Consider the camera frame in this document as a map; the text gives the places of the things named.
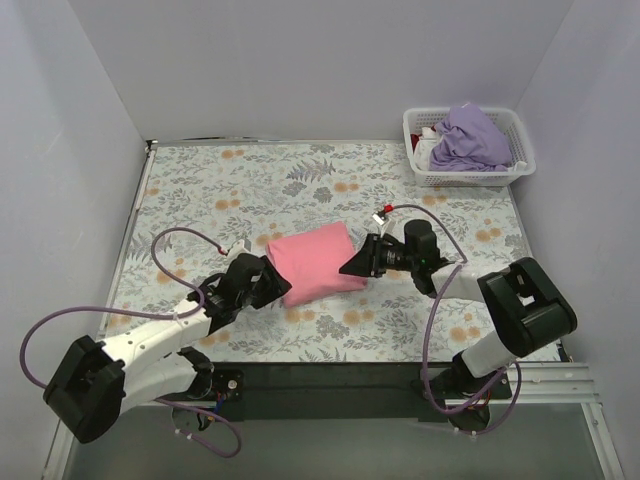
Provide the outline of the pink t shirt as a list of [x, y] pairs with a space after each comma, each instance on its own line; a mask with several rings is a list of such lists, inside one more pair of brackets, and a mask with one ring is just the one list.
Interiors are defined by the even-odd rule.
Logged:
[[339, 272], [356, 254], [343, 222], [271, 241], [266, 253], [277, 272], [291, 285], [283, 297], [286, 308], [367, 286], [365, 278]]

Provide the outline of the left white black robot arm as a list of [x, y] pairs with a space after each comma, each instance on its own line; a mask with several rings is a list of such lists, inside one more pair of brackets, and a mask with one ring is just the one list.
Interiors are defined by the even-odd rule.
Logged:
[[167, 318], [102, 341], [75, 340], [46, 385], [44, 402], [79, 442], [89, 443], [140, 404], [173, 394], [212, 397], [215, 367], [193, 343], [234, 322], [243, 309], [260, 309], [290, 288], [267, 257], [241, 253]]

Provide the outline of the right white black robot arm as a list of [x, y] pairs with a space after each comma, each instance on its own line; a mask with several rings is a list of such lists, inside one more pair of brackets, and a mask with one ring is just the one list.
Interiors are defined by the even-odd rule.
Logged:
[[430, 400], [456, 393], [476, 401], [508, 367], [577, 327], [573, 308], [535, 259], [524, 257], [497, 271], [448, 260], [426, 220], [408, 221], [402, 240], [387, 233], [368, 234], [339, 269], [363, 278], [380, 278], [390, 270], [409, 273], [416, 289], [432, 299], [427, 334], [441, 302], [450, 298], [483, 303], [493, 324], [489, 334], [457, 353], [435, 377], [429, 376], [427, 365], [422, 367], [422, 390]]

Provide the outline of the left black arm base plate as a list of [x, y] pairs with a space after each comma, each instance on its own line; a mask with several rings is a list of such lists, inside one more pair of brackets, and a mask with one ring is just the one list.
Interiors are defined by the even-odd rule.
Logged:
[[186, 395], [190, 400], [236, 401], [242, 396], [244, 380], [244, 372], [238, 369], [199, 372]]

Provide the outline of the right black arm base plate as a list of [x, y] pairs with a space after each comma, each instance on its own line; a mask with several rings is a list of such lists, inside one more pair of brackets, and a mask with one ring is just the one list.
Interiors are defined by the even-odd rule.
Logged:
[[[429, 373], [429, 387], [432, 396], [437, 400], [444, 399], [470, 399], [479, 392], [493, 377], [495, 372], [481, 378], [459, 373], [453, 367], [437, 369]], [[482, 395], [482, 399], [506, 400], [512, 397], [509, 380], [505, 374]]]

